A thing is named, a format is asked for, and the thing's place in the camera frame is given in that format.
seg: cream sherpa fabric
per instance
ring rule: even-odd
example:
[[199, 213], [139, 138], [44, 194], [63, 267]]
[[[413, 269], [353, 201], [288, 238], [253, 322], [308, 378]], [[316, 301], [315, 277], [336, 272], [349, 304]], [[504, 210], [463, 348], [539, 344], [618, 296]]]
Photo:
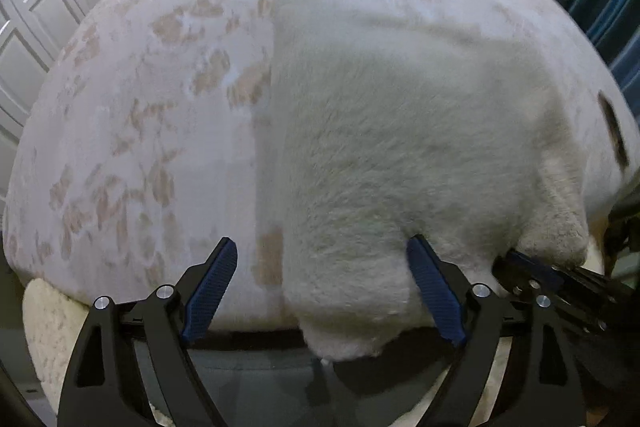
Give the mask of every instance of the cream sherpa fabric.
[[[58, 414], [66, 367], [82, 329], [88, 309], [42, 279], [34, 279], [24, 291], [22, 318], [29, 353], [42, 390]], [[174, 423], [151, 406], [156, 422]]]
[[530, 46], [331, 0], [275, 0], [273, 18], [283, 286], [314, 352], [373, 355], [430, 323], [415, 233], [492, 286], [511, 247], [583, 263], [584, 158]]

